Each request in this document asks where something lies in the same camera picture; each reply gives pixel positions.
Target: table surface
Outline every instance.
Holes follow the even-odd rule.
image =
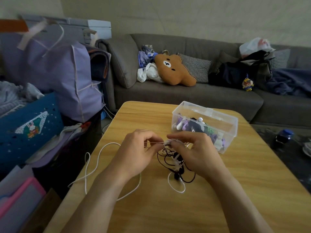
[[[105,144],[121,143],[127,133],[137,128],[153,130],[166,140],[176,107],[137,101],[124,103],[93,151],[88,172],[96,166],[98,153]],[[238,135],[221,157],[264,219],[275,232],[310,232],[310,194],[239,113],[218,111],[239,119]],[[112,144],[102,151],[96,172],[88,177],[88,190],[118,148]],[[229,232],[220,202],[203,178],[196,176],[180,194],[169,186],[168,174],[155,156],[142,172],[138,189],[116,203],[108,232]],[[83,175],[84,168],[78,177]],[[179,187],[173,179],[171,182]],[[137,183],[138,176],[126,184],[120,196]],[[45,233],[60,232],[83,197],[82,180],[73,184]]]

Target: plastic bag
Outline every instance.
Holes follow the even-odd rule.
[[[240,46],[242,59],[259,50],[264,50],[265,52],[275,51],[275,49],[270,46],[270,42],[267,39],[259,37]]]

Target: blue plastic basket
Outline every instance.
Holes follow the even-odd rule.
[[[0,172],[9,172],[64,128],[54,93],[0,118]]]

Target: brown bear pillow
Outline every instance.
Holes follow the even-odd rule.
[[[191,87],[196,84],[196,79],[189,74],[178,55],[157,54],[155,56],[155,64],[158,68],[159,76],[170,85],[181,83]]]

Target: houndstooth pillow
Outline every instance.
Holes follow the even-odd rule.
[[[197,83],[208,83],[208,69],[212,62],[208,60],[193,58],[177,52],[182,64],[186,67],[189,74],[196,79]]]
[[[290,58],[290,49],[276,50],[274,56],[270,59],[271,69],[286,68],[287,61]]]

